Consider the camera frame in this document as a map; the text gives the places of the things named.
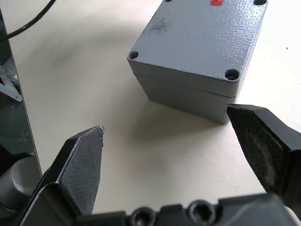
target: black cable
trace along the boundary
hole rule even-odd
[[[15,30],[12,33],[7,34],[4,38],[0,39],[0,41],[8,40],[12,37],[17,36],[18,34],[21,34],[22,32],[26,31],[28,28],[33,26],[36,22],[38,22],[52,7],[52,5],[55,3],[56,0],[50,0],[50,2],[43,8],[43,10],[29,23],[25,24],[23,27],[19,28],[18,30]]]

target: red marking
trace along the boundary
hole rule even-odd
[[[221,6],[223,4],[223,0],[211,0],[211,6]]]

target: gray metal enclosure box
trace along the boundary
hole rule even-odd
[[[127,56],[148,98],[228,122],[225,105],[238,96],[266,6],[164,0]]]

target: black 3d-printed finger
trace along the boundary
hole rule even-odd
[[[66,226],[91,214],[100,181],[102,126],[69,138],[22,209],[16,226]]]
[[[244,155],[267,192],[301,217],[301,135],[266,108],[227,105]]]

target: box lid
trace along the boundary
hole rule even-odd
[[[131,50],[138,56],[128,56],[133,72],[234,97],[266,6],[266,0],[164,0]]]

